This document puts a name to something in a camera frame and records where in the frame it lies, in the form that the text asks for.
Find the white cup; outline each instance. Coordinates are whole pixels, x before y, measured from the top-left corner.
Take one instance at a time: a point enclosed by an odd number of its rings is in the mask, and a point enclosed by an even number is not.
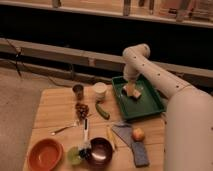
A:
[[[97,82],[92,87],[93,91],[95,92],[95,100],[96,101],[103,101],[105,99],[107,85],[102,82]]]

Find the fork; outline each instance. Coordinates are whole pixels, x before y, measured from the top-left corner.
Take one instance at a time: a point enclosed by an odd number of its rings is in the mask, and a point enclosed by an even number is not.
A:
[[[59,133],[59,132],[65,130],[65,129],[67,129],[67,128],[76,127],[76,126],[78,126],[78,125],[79,125],[79,121],[76,120],[73,124],[71,124],[71,125],[69,125],[69,126],[65,126],[65,127],[63,127],[63,128],[60,128],[60,129],[54,131],[54,132],[51,132],[51,135],[56,135],[57,133]]]

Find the gray cloth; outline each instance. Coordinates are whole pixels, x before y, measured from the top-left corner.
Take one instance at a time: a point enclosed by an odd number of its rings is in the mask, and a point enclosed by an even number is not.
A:
[[[132,139],[132,127],[123,121],[112,126],[112,130],[132,149],[136,167],[149,165],[146,149],[142,142]]]

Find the cup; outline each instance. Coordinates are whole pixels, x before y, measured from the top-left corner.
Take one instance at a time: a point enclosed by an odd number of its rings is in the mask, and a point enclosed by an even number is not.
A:
[[[77,100],[82,100],[84,97],[84,87],[81,84],[76,84],[72,88]]]
[[[105,99],[107,85],[103,82],[97,82],[92,87],[93,91],[95,92],[95,100],[96,101],[103,101]]]

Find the red apple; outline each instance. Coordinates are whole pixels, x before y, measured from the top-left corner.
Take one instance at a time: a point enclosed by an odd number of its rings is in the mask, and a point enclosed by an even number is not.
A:
[[[145,137],[145,133],[141,128],[134,128],[132,131],[132,138],[134,141],[142,141]]]

